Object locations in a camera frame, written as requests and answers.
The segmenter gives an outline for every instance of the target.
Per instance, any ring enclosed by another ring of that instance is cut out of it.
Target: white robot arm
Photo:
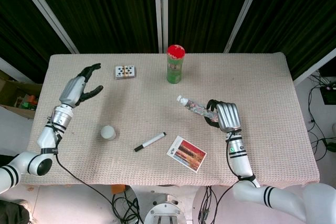
[[[240,120],[234,103],[217,104],[218,123],[227,133],[227,156],[239,182],[233,186],[234,197],[286,212],[307,224],[336,224],[336,190],[325,184],[305,187],[303,198],[271,186],[260,187],[240,135]]]
[[[52,158],[58,153],[57,146],[73,116],[72,109],[103,89],[103,86],[98,86],[89,93],[83,93],[86,83],[96,69],[100,69],[100,63],[84,68],[64,88],[59,98],[61,105],[54,108],[37,140],[41,148],[40,154],[23,152],[8,165],[0,167],[0,194],[16,186],[21,180],[21,174],[42,176],[50,170],[53,164]]]

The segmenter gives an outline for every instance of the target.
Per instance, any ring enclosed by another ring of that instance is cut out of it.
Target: beige fabric
[[[54,55],[42,88],[28,149],[39,153],[37,138],[67,82],[84,67],[100,62],[86,91],[104,86],[74,109],[59,159],[90,184],[231,185],[236,178],[225,161],[225,135],[182,107],[178,95],[202,104],[209,99],[237,104],[252,169],[261,184],[286,187],[319,181],[300,106],[285,56],[276,54],[187,54],[183,79],[169,84],[166,56],[158,54]],[[115,65],[135,65],[137,77],[115,80]],[[117,138],[100,136],[112,125]],[[135,153],[157,135],[167,136]],[[207,152],[198,173],[166,155],[180,135]],[[28,184],[77,184],[54,160],[42,177]]]

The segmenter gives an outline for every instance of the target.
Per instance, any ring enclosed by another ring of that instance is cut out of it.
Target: black curtain
[[[0,57],[42,83],[53,54],[69,50],[31,0],[0,0]]]
[[[158,52],[155,0],[46,0],[84,53]]]
[[[169,44],[223,52],[244,0],[169,0]]]
[[[230,52],[281,51],[295,79],[335,47],[336,0],[253,0]]]

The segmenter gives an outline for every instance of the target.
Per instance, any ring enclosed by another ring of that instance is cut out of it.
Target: small white cup
[[[116,131],[112,126],[106,125],[100,131],[101,136],[106,140],[113,140],[116,137]]]

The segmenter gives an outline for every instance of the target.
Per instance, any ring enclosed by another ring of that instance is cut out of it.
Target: red lid
[[[184,48],[181,47],[180,45],[171,45],[167,49],[167,54],[172,59],[182,59],[185,55],[185,51]]]

